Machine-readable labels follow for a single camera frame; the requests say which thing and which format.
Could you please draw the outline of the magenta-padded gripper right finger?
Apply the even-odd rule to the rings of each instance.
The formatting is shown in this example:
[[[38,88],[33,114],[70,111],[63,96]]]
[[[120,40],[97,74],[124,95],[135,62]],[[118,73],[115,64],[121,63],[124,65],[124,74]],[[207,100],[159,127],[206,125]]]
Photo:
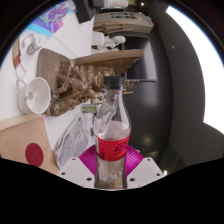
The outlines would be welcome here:
[[[164,177],[151,157],[143,157],[129,146],[125,157],[125,177],[128,189],[140,188]]]

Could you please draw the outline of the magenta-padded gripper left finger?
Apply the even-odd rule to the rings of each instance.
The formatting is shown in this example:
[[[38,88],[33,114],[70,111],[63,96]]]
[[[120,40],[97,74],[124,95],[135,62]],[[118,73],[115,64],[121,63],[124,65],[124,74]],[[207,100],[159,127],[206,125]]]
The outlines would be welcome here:
[[[60,169],[58,176],[84,188],[95,187],[97,155],[91,146],[79,157],[71,157]]]

